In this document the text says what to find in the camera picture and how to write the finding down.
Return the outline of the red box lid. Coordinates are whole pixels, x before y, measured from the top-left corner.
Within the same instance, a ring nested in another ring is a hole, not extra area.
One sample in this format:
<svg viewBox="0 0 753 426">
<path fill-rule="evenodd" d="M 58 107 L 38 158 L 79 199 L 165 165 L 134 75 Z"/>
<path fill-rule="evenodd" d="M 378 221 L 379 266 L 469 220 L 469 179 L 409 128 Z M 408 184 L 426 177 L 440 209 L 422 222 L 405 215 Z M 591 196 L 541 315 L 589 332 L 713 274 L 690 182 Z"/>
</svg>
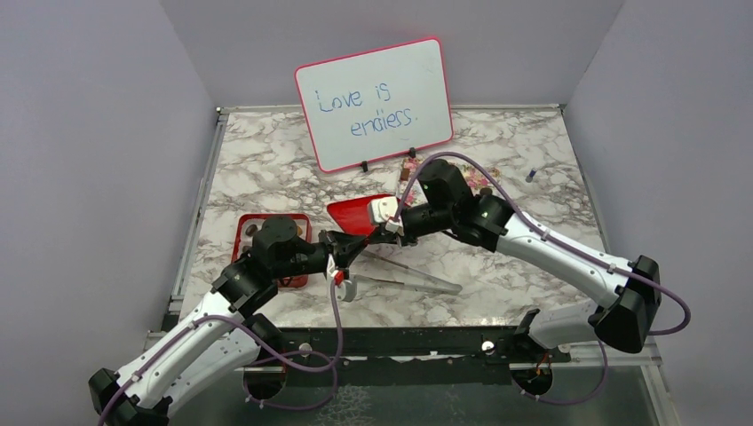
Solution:
<svg viewBox="0 0 753 426">
<path fill-rule="evenodd" d="M 388 194 L 380 193 L 335 201 L 328 204 L 326 210 L 343 233 L 368 236 L 375 229 L 369 219 L 369 204 L 384 197 L 388 197 Z"/>
</svg>

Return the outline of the metal tongs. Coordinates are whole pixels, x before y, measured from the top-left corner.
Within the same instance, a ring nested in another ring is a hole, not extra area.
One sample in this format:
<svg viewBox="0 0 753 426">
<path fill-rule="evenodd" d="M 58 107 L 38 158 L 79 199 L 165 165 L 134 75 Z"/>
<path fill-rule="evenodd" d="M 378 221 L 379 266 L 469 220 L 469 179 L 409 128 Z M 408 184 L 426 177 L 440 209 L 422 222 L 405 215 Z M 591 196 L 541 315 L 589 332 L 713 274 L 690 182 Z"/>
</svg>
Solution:
<svg viewBox="0 0 753 426">
<path fill-rule="evenodd" d="M 425 293 L 444 294 L 451 296 L 457 296 L 463 290 L 463 286 L 460 284 L 455 284 L 453 282 L 444 280 L 401 262 L 380 256 L 376 253 L 364 251 L 361 255 L 377 263 L 386 264 L 388 266 L 391 266 L 393 269 L 402 271 L 402 276 L 399 276 L 397 278 L 376 278 L 363 274 L 353 274 L 351 277 L 353 284 L 366 283 L 375 286 L 392 287 L 403 290 L 420 291 Z"/>
</svg>

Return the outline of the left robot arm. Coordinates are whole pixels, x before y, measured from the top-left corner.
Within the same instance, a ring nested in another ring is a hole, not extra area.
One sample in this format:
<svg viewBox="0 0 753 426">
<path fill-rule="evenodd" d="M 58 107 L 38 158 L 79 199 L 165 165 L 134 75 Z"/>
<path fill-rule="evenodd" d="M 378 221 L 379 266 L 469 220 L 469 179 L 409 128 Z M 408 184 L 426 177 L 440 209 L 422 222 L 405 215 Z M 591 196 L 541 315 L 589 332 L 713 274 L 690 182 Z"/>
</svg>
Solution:
<svg viewBox="0 0 753 426">
<path fill-rule="evenodd" d="M 246 365 L 280 364 L 307 373 L 337 371 L 344 332 L 336 318 L 336 349 L 310 355 L 321 365 L 294 361 L 304 351 L 286 352 L 281 331 L 260 313 L 277 296 L 281 281 L 321 273 L 337 304 L 337 288 L 348 283 L 347 268 L 369 239 L 323 231 L 316 242 L 302 238 L 297 222 L 271 216 L 253 233 L 250 246 L 222 270 L 193 313 L 161 340 L 117 370 L 102 368 L 88 385 L 100 425 L 166 425 L 172 413 L 221 375 Z"/>
</svg>

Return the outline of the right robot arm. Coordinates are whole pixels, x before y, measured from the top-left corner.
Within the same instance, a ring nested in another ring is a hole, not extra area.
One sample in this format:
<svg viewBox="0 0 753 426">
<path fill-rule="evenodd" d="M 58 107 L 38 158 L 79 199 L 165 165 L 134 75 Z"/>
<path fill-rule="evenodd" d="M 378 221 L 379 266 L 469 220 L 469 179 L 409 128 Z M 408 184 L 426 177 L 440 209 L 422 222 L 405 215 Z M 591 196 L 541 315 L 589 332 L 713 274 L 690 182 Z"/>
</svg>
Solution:
<svg viewBox="0 0 753 426">
<path fill-rule="evenodd" d="M 579 289 L 589 302 L 553 311 L 533 309 L 512 338 L 514 353 L 533 361 L 566 343 L 600 341 L 611 348 L 643 350 L 662 296 L 648 281 L 659 277 L 647 256 L 629 261 L 573 241 L 536 222 L 488 189 L 474 193 L 457 166 L 432 160 L 417 178 L 426 202 L 399 206 L 396 196 L 368 204 L 374 243 L 414 245 L 432 233 L 532 264 Z"/>
</svg>

